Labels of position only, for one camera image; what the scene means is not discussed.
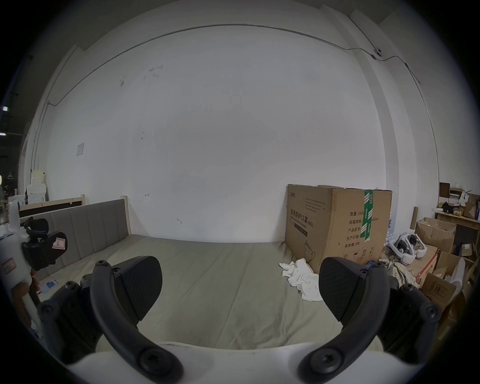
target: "bed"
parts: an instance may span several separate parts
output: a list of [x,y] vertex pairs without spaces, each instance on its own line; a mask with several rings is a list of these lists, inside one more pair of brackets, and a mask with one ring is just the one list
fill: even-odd
[[[114,265],[135,256],[150,255],[160,262],[163,287],[138,329],[153,342],[257,349],[303,342],[323,344],[341,331],[341,324],[324,302],[302,300],[297,289],[282,277],[278,263],[292,259],[285,243],[205,243],[129,235],[121,216],[125,215],[126,205],[123,200],[115,202],[116,205],[105,202],[47,214],[53,215],[46,217],[53,225],[50,231],[59,230],[62,222],[68,223],[68,216],[71,225],[63,228],[69,250],[58,260],[60,265],[40,271],[41,284],[52,279],[59,283],[40,295],[42,301],[69,280],[79,283],[98,260]],[[112,223],[117,224],[117,235],[112,231]],[[104,242],[93,241],[99,233],[105,234]],[[99,244],[106,246],[98,250]],[[97,252],[86,255],[89,249]],[[75,257],[68,254],[73,251]],[[111,346],[102,337],[97,351],[109,349]],[[369,349],[382,350],[379,340],[375,339]]]

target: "open cardboard box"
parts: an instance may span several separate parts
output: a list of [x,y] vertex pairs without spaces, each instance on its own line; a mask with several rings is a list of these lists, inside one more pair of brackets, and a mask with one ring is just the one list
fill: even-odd
[[425,217],[417,221],[415,233],[425,244],[433,245],[443,252],[452,251],[456,224]]
[[[460,259],[460,256],[452,255],[451,253],[447,252],[440,252],[435,270],[433,273],[427,274],[425,282],[421,287],[423,293],[425,293],[430,300],[436,303],[442,311],[454,299],[456,287],[455,285],[436,275],[441,274],[442,276],[451,276]],[[466,258],[463,258],[463,260],[465,260],[465,272],[463,275],[462,290],[475,269],[473,261]]]
[[467,302],[472,295],[472,292],[473,283],[471,281],[467,281],[460,294],[445,308],[444,312],[442,313],[442,317],[440,318],[437,337],[430,350],[428,359],[431,359],[435,355],[440,345],[442,345],[442,343],[446,340],[452,328],[456,326],[458,319],[463,314],[465,307],[467,306]]

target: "white wall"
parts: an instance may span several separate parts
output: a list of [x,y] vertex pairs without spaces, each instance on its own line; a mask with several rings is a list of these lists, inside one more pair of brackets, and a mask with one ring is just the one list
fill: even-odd
[[421,82],[435,134],[440,181],[480,193],[480,115],[455,59],[430,26],[405,4],[380,27]]
[[[384,57],[401,56],[420,78],[433,131],[398,59],[380,62],[252,26],[143,44],[184,28],[250,23],[373,53],[344,14],[290,1],[179,1],[67,53],[37,108],[25,178],[32,159],[47,173],[50,199],[85,193],[95,203],[125,194],[134,233],[219,242],[282,240],[289,183],[387,188],[392,229],[403,232],[413,206],[431,215],[439,173],[476,190],[480,156],[478,112],[461,72],[420,19],[407,23],[407,11],[401,7],[382,28],[358,11],[350,17]],[[420,64],[433,59],[416,51],[427,48],[408,45],[402,28],[409,41],[433,46],[435,79]],[[58,106],[46,107],[47,100]],[[463,123],[463,136],[454,121]],[[443,145],[439,167],[433,133]],[[81,143],[84,154],[76,156]]]
[[[181,1],[77,52],[49,99],[139,42],[214,23],[346,45],[319,10],[298,3]],[[133,232],[151,236],[281,240],[288,183],[385,188],[382,129],[355,55],[257,27],[181,32],[126,52],[49,106],[39,136],[35,168],[47,173],[50,199],[126,194]]]

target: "white box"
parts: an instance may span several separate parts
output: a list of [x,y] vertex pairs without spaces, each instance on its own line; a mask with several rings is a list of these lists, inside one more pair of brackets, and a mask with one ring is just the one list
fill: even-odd
[[39,185],[32,185],[28,184],[27,186],[27,194],[31,195],[33,193],[47,193],[47,185],[46,184],[39,184]]
[[32,193],[28,195],[29,204],[43,203],[44,201],[45,201],[44,193]]
[[12,201],[18,201],[20,203],[20,207],[25,204],[25,195],[14,195],[9,196],[8,203],[10,204]]

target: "upholstered headboard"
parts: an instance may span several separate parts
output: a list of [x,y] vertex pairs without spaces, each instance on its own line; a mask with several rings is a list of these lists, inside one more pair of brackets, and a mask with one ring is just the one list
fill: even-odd
[[68,239],[68,250],[54,265],[38,271],[36,279],[41,280],[127,237],[129,225],[126,209],[126,196],[123,196],[119,200],[34,215],[35,219],[45,218],[48,221],[49,232],[65,232]]

